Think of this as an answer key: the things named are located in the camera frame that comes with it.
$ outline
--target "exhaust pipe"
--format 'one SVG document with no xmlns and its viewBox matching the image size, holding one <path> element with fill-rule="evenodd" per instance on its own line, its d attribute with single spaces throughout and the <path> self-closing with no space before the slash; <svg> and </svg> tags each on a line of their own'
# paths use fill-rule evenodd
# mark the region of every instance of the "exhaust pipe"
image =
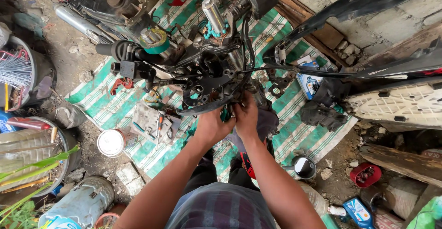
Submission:
<svg viewBox="0 0 442 229">
<path fill-rule="evenodd" d="M 104 30 L 81 17 L 75 11 L 64 4 L 54 5 L 55 14 L 63 21 L 74 27 L 76 30 L 85 34 L 96 43 L 112 44 L 115 40 Z"/>
</svg>

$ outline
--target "person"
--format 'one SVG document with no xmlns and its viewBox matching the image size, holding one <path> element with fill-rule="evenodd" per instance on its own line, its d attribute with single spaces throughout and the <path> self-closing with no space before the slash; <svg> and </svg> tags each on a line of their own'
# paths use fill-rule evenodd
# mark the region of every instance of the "person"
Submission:
<svg viewBox="0 0 442 229">
<path fill-rule="evenodd" d="M 259 139 L 258 108 L 249 92 L 244 97 L 243 106 L 235 104 L 235 117 L 227 122 L 220 119 L 221 108 L 199 116 L 194 136 L 143 187 L 113 229 L 274 229 L 275 220 L 282 229 L 326 229 L 306 193 Z M 211 148 L 234 127 L 259 189 L 248 176 L 238 180 L 241 167 L 235 159 L 229 183 L 217 181 Z"/>
</svg>

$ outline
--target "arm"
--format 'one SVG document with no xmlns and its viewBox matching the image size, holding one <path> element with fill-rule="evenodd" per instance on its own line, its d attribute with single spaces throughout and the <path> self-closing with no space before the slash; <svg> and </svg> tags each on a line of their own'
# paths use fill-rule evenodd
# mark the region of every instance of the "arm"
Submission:
<svg viewBox="0 0 442 229">
<path fill-rule="evenodd" d="M 246 107 L 235 104 L 236 131 L 247 149 L 261 193 L 283 229 L 326 229 L 306 193 L 268 153 L 258 138 L 258 108 L 249 92 Z"/>
<path fill-rule="evenodd" d="M 235 126 L 222 122 L 221 108 L 199 117 L 195 135 L 131 201 L 113 226 L 116 229 L 164 228 L 202 156 Z"/>
</svg>

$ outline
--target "pants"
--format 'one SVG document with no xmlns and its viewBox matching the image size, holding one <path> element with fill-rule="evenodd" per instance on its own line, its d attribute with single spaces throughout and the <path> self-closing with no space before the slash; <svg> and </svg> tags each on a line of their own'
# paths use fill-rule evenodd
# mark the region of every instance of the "pants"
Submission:
<svg viewBox="0 0 442 229">
<path fill-rule="evenodd" d="M 187 185 L 184 188 L 183 195 L 205 185 L 217 182 L 217 170 L 213 164 L 213 149 L 210 149 L 200 160 L 198 166 L 193 171 Z M 228 183 L 233 185 L 250 188 L 259 191 L 251 181 L 246 169 L 242 167 L 242 159 L 240 154 L 230 161 L 230 172 Z"/>
</svg>

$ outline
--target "green and white tarp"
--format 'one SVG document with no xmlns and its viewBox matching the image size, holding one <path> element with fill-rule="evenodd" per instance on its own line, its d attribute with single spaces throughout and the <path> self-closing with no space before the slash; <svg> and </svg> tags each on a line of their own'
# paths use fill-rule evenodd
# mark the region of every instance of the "green and white tarp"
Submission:
<svg viewBox="0 0 442 229">
<path fill-rule="evenodd" d="M 160 0 L 154 8 L 155 16 L 160 17 L 160 25 L 167 28 L 170 24 L 178 23 L 182 26 L 183 34 L 187 34 L 193 24 L 201 22 L 205 16 L 200 6 L 202 0 L 187 0 L 183 6 L 171 7 L 168 3 L 172 0 Z M 241 28 L 242 21 L 238 21 L 237 27 Z M 263 65 L 262 54 L 279 41 L 284 35 L 292 30 L 289 22 L 279 15 L 274 9 L 269 11 L 261 20 L 251 20 L 249 23 L 249 36 L 252 38 L 253 49 L 256 57 L 256 67 Z M 330 61 L 317 49 L 300 39 L 293 43 L 288 51 L 287 60 L 295 61 L 303 56 L 310 55 L 320 66 L 327 65 L 335 68 Z M 88 83 L 82 83 L 65 98 L 68 102 L 81 108 L 89 119 L 101 130 L 122 128 L 131 125 L 135 103 L 142 99 L 152 100 L 153 97 L 144 93 L 141 88 L 144 82 L 138 82 L 135 88 L 127 90 L 120 88 L 116 96 L 111 96 L 109 90 L 120 76 L 113 76 L 109 72 L 112 58 L 106 59 L 96 71 L 94 79 Z M 259 79 L 268 88 L 271 84 L 264 72 L 256 72 L 252 76 Z M 167 87 L 158 89 L 162 97 L 172 94 Z M 322 126 L 308 126 L 301 122 L 300 109 L 305 104 L 306 98 L 297 80 L 294 80 L 286 88 L 285 93 L 279 99 L 270 94 L 267 98 L 273 102 L 273 109 L 280 119 L 280 133 L 273 137 L 273 147 L 276 161 L 289 165 L 295 149 L 304 149 L 306 154 L 315 162 L 324 157 L 353 127 L 357 119 L 349 117 L 348 122 L 335 132 L 328 132 Z M 182 98 L 173 95 L 168 107 L 181 106 Z M 188 126 L 194 126 L 196 119 L 183 117 L 180 130 L 173 145 L 154 143 L 142 138 L 135 146 L 127 148 L 126 154 L 132 158 L 135 164 L 143 169 L 146 174 L 153 178 L 164 168 L 181 150 L 185 140 L 184 131 Z M 236 147 L 229 141 L 220 142 L 214 146 L 215 166 L 218 171 L 218 179 L 227 182 L 229 175 L 229 163 L 236 154 Z"/>
</svg>

